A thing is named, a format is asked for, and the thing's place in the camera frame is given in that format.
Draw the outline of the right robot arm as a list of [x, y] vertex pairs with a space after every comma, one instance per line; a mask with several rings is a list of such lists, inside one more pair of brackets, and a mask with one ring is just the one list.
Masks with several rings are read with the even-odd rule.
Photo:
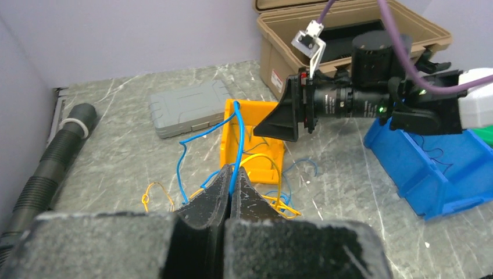
[[313, 131], [331, 118], [378, 119], [392, 130], [418, 135], [460, 134], [492, 125], [492, 84], [438, 94], [406, 77], [385, 31], [351, 43], [350, 71], [328, 76], [301, 68], [287, 77], [278, 105], [254, 128], [258, 137], [295, 142], [298, 125]]

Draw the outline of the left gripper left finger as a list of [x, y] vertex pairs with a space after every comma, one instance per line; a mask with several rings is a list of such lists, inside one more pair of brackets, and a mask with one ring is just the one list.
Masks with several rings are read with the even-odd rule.
[[175, 212], [38, 216], [1, 267], [2, 278], [221, 278], [233, 172]]

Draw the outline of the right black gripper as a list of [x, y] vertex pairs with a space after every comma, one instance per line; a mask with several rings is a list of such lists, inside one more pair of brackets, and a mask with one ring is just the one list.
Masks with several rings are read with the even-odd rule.
[[315, 116], [314, 80], [308, 71], [298, 71], [288, 76], [284, 93], [276, 107], [253, 129], [257, 137], [297, 142], [298, 124], [302, 123], [308, 133], [314, 132]]

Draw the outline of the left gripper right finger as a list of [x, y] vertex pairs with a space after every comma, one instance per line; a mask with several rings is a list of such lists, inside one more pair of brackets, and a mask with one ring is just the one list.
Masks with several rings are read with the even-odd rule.
[[224, 278], [392, 278], [380, 237], [355, 220], [288, 220], [240, 168], [225, 223]]

